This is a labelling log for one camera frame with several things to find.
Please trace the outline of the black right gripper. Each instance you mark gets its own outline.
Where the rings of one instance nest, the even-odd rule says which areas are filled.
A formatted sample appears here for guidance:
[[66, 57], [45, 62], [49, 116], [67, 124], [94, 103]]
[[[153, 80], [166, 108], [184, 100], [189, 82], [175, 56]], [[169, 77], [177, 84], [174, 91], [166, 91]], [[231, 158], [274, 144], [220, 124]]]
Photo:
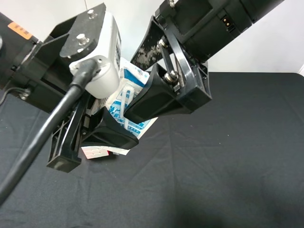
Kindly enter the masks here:
[[131, 59], [133, 65], [151, 72], [124, 117], [144, 122], [191, 114], [211, 101], [208, 68], [201, 61], [249, 28], [251, 12], [248, 0], [179, 0], [174, 6], [165, 0]]

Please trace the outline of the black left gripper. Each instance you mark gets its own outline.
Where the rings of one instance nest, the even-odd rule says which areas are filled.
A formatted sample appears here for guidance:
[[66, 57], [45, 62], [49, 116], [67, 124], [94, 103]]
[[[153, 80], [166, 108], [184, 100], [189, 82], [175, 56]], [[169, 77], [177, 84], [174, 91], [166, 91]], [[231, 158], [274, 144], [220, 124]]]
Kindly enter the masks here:
[[[11, 32], [16, 57], [10, 65], [10, 86], [25, 90], [21, 99], [47, 113], [53, 111], [72, 82], [69, 65], [97, 47], [106, 5], [101, 3], [92, 10], [92, 16], [84, 11], [59, 23], [44, 41], [26, 40]], [[47, 167], [69, 173], [81, 164], [81, 129], [90, 97], [82, 95], [53, 131]]]

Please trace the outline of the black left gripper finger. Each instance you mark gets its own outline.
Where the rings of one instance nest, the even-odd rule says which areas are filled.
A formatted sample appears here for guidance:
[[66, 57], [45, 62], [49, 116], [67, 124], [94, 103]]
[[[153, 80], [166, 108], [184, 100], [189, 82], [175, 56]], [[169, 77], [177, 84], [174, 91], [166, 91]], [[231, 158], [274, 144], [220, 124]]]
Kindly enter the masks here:
[[106, 107], [90, 117], [89, 127], [81, 139], [81, 146], [107, 146], [129, 150], [139, 140], [124, 129], [109, 113]]

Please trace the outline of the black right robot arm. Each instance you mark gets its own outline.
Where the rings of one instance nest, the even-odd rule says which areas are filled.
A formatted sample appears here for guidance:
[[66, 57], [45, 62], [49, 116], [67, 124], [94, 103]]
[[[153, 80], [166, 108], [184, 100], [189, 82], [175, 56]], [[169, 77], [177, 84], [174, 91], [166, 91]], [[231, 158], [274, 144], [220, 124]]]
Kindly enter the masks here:
[[164, 1], [131, 59], [150, 76], [123, 114], [134, 123], [190, 114], [211, 99], [208, 60], [279, 4], [277, 0]]

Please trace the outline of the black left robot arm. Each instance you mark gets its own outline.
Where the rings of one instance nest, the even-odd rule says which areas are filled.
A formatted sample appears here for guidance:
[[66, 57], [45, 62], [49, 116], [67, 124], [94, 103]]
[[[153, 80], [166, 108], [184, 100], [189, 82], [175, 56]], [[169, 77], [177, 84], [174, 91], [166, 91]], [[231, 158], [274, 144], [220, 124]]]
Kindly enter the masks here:
[[121, 37], [112, 14], [100, 4], [58, 24], [40, 41], [5, 15], [0, 17], [0, 86], [27, 103], [50, 113], [73, 81], [79, 63], [91, 58], [93, 93], [82, 96], [63, 115], [52, 132], [47, 166], [70, 172], [81, 163], [79, 149], [100, 146], [131, 149], [135, 135], [101, 106], [119, 86]]

